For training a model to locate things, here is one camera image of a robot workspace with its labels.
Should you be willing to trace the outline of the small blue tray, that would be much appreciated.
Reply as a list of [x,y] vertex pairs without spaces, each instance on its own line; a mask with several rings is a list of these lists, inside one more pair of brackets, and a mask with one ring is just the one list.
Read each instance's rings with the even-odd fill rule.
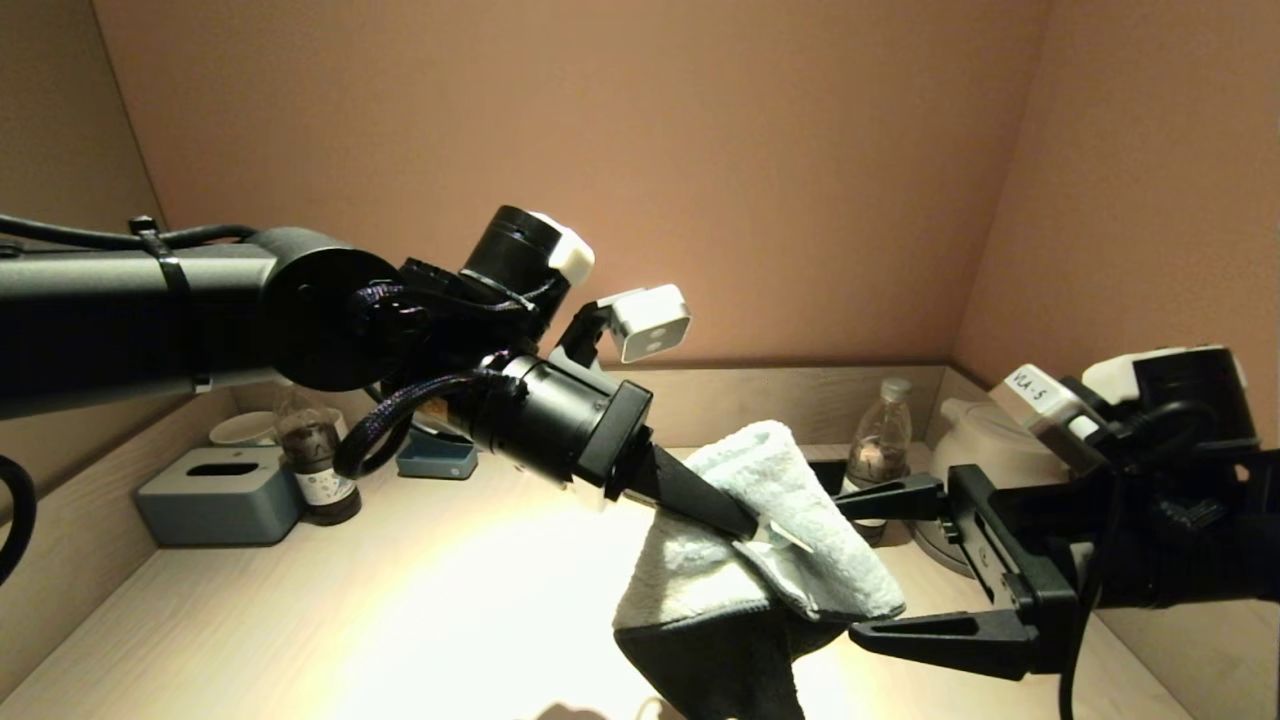
[[411,429],[396,456],[401,477],[466,480],[477,468],[475,446],[458,436]]

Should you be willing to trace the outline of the dark tea bottle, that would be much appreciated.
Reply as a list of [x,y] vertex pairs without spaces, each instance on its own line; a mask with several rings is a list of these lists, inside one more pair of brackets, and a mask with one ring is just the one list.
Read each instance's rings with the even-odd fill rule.
[[273,429],[312,524],[334,527],[355,518],[362,498],[353,480],[335,469],[340,423],[323,402],[297,386],[278,386]]
[[881,382],[879,397],[861,418],[851,442],[846,486],[869,489],[910,474],[911,391],[913,383],[905,378],[890,377]]

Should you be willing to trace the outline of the blue-grey tissue box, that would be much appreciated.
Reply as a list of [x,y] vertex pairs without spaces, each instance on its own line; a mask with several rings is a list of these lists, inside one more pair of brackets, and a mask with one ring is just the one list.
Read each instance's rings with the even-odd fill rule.
[[273,546],[305,510],[274,446],[192,448],[132,498],[164,548]]

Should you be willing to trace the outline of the white ceramic cup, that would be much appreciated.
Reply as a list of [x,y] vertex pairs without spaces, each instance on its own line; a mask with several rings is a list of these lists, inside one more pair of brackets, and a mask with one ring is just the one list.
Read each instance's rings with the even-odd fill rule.
[[278,446],[275,415],[253,411],[229,416],[207,433],[207,441],[218,447]]

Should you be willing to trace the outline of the cream electric kettle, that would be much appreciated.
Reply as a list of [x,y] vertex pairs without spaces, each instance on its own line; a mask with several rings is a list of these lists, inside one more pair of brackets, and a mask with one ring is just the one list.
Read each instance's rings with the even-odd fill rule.
[[956,465],[977,465],[998,489],[1060,484],[1066,465],[992,402],[947,398],[928,473],[945,480]]

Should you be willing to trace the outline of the grey kettle base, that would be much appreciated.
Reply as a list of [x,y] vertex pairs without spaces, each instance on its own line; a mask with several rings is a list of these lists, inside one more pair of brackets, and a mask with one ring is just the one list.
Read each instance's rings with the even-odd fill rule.
[[963,547],[963,537],[952,520],[906,521],[905,525],[914,543],[927,557],[960,577],[970,579],[977,577]]

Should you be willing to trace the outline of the light blue microfiber cloth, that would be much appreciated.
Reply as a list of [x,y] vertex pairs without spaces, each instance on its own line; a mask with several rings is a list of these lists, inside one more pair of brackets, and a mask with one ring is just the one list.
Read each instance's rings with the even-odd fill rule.
[[792,432],[755,421],[687,466],[762,516],[728,539],[660,511],[612,621],[620,652],[684,720],[805,720],[794,662],[905,594],[838,511]]

